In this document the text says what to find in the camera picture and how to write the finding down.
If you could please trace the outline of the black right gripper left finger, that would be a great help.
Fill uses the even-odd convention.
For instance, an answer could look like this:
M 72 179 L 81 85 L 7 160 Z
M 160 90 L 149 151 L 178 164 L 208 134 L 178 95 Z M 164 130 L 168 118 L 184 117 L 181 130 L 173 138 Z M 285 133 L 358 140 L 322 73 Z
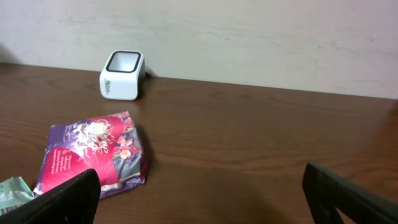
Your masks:
M 1 215 L 1 224 L 92 224 L 100 192 L 96 171 L 87 169 L 21 207 Z

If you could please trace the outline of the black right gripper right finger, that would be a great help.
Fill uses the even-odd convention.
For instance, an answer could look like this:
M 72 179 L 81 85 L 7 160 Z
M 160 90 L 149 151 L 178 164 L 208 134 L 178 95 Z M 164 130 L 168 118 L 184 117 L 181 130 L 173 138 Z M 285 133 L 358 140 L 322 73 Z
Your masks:
M 332 173 L 308 163 L 302 188 L 314 223 L 343 223 L 343 212 L 355 223 L 397 224 L 397 205 Z

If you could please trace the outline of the mint green snack packet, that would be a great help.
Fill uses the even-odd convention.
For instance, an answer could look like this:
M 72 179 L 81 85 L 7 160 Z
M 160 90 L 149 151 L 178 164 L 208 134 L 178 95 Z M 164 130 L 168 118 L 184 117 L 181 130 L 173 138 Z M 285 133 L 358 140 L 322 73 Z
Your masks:
M 34 194 L 22 177 L 11 177 L 1 182 L 1 215 L 33 200 Z

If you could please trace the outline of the purple red snack packet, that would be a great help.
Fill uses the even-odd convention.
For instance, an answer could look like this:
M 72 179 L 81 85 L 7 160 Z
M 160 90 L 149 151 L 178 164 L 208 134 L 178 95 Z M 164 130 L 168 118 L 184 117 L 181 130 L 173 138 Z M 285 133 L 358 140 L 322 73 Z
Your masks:
M 101 198 L 145 183 L 144 149 L 127 111 L 53 125 L 33 193 L 38 197 L 87 169 L 98 175 Z

